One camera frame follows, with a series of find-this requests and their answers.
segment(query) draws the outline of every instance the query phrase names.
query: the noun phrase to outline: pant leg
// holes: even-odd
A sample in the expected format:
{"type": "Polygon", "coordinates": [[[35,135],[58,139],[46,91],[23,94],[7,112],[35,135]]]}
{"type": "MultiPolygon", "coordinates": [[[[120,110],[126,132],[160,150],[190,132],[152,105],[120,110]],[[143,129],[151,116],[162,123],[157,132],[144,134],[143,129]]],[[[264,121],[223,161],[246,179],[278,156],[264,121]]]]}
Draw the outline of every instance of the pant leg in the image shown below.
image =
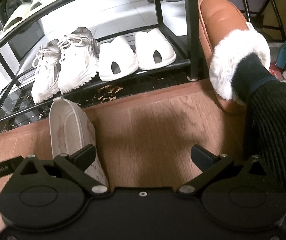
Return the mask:
{"type": "MultiPolygon", "coordinates": [[[[244,153],[261,155],[286,190],[286,84],[269,81],[247,105],[244,153]]],[[[286,231],[286,218],[282,224],[286,231]]]]}

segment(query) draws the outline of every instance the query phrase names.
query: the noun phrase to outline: bolt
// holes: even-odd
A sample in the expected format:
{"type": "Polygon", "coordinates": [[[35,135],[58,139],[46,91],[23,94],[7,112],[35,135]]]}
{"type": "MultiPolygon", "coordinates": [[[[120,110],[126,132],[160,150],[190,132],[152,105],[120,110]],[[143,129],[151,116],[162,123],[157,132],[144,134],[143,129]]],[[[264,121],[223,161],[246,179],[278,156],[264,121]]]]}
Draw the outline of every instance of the bolt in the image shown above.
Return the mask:
{"type": "Polygon", "coordinates": [[[6,240],[17,240],[15,236],[7,236],[6,240]]]}
{"type": "Polygon", "coordinates": [[[142,191],[142,192],[139,193],[139,196],[140,197],[146,197],[147,196],[147,192],[142,191]]]}
{"type": "Polygon", "coordinates": [[[190,194],[195,191],[195,188],[191,185],[183,185],[178,190],[183,194],[190,194]]]}
{"type": "Polygon", "coordinates": [[[96,193],[96,194],[103,194],[106,193],[108,191],[107,186],[104,185],[97,185],[92,187],[92,192],[96,193]]]}

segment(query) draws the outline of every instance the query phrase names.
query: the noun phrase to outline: fluffy fur cuff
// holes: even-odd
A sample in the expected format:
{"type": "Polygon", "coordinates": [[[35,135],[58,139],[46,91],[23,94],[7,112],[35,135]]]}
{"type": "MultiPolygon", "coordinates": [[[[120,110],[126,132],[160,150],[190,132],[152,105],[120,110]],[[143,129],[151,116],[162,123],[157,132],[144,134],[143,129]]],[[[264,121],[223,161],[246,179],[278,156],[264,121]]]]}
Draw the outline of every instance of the fluffy fur cuff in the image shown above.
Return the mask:
{"type": "Polygon", "coordinates": [[[214,90],[225,100],[237,99],[231,82],[238,63],[255,53],[267,70],[270,68],[270,48],[265,38],[254,30],[234,30],[215,47],[209,69],[214,90]]]}

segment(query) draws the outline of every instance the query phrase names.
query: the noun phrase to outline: black metal frame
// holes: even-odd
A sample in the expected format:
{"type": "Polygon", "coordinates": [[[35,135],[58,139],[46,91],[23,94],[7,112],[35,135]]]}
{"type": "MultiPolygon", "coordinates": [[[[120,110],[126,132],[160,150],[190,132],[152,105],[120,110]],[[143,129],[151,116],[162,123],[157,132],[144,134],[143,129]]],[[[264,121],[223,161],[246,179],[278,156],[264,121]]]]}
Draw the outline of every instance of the black metal frame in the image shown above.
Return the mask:
{"type": "Polygon", "coordinates": [[[282,39],[281,40],[273,40],[273,42],[284,42],[286,40],[283,23],[282,23],[280,15],[279,15],[279,11],[277,9],[275,0],[266,0],[264,2],[264,4],[262,5],[261,9],[259,10],[259,12],[251,12],[250,9],[249,9],[249,5],[248,5],[248,1],[247,0],[242,0],[242,2],[243,2],[243,5],[244,5],[244,11],[241,11],[241,12],[245,14],[245,18],[246,18],[246,20],[248,22],[252,22],[253,26],[257,27],[257,28],[264,28],[264,29],[271,29],[271,30],[278,30],[278,31],[280,31],[282,39]],[[257,20],[259,20],[259,18],[262,16],[262,13],[266,9],[266,7],[267,7],[267,5],[268,5],[268,3],[270,1],[272,3],[273,10],[274,10],[274,13],[276,15],[276,19],[277,19],[277,22],[278,22],[278,27],[270,26],[270,25],[262,25],[262,24],[257,23],[257,20]]]}
{"type": "MultiPolygon", "coordinates": [[[[46,14],[56,10],[57,8],[60,8],[63,5],[66,5],[74,0],[57,0],[53,2],[52,4],[46,6],[45,8],[39,10],[35,14],[33,14],[31,17],[28,19],[25,19],[22,21],[18,26],[13,28],[11,31],[9,31],[3,38],[0,39],[0,48],[6,44],[11,38],[13,38],[22,28],[30,25],[31,23],[39,20],[46,14]]],[[[152,28],[159,28],[159,30],[163,33],[163,35],[169,39],[169,41],[174,45],[174,47],[177,49],[177,51],[181,54],[183,57],[183,60],[177,60],[174,63],[160,68],[160,69],[154,69],[154,70],[149,70],[149,71],[142,71],[138,70],[137,72],[126,76],[122,79],[113,81],[113,82],[104,82],[98,79],[94,79],[91,82],[89,82],[87,85],[80,87],[77,90],[73,90],[70,93],[64,94],[64,96],[70,96],[74,95],[76,93],[80,93],[84,90],[89,90],[89,89],[97,89],[106,86],[107,84],[112,84],[115,82],[119,82],[122,80],[127,80],[127,79],[132,79],[132,78],[137,78],[140,76],[145,76],[157,72],[162,72],[162,71],[167,71],[170,69],[177,69],[181,67],[189,67],[188,71],[188,78],[190,80],[197,80],[198,79],[198,64],[199,64],[199,55],[198,55],[198,47],[199,47],[199,42],[198,42],[198,0],[185,0],[185,10],[186,10],[186,20],[187,20],[187,45],[185,45],[163,22],[163,15],[162,15],[162,8],[161,8],[161,3],[160,0],[154,0],[155,1],[155,10],[156,10],[156,16],[157,16],[157,21],[158,23],[156,25],[150,25],[150,26],[144,26],[140,28],[135,28],[127,31],[122,31],[119,33],[115,33],[112,35],[108,35],[102,38],[97,39],[98,41],[105,41],[107,39],[115,38],[119,35],[126,35],[129,33],[134,33],[137,31],[144,31],[152,28]]],[[[11,75],[12,81],[10,84],[7,86],[5,91],[3,92],[3,95],[0,98],[0,109],[7,98],[9,92],[11,91],[13,85],[17,85],[18,87],[20,86],[19,83],[19,78],[24,76],[25,74],[29,73],[32,71],[34,68],[28,69],[21,73],[18,76],[11,75]]],[[[28,113],[30,111],[33,111],[37,108],[46,106],[46,105],[51,105],[53,103],[53,99],[55,97],[58,97],[60,95],[56,95],[53,98],[48,99],[47,101],[44,101],[40,104],[34,105],[34,106],[28,106],[23,109],[20,109],[18,111],[15,111],[11,114],[8,114],[2,118],[0,118],[0,122],[6,121],[11,118],[15,118],[16,116],[28,113]]]]}

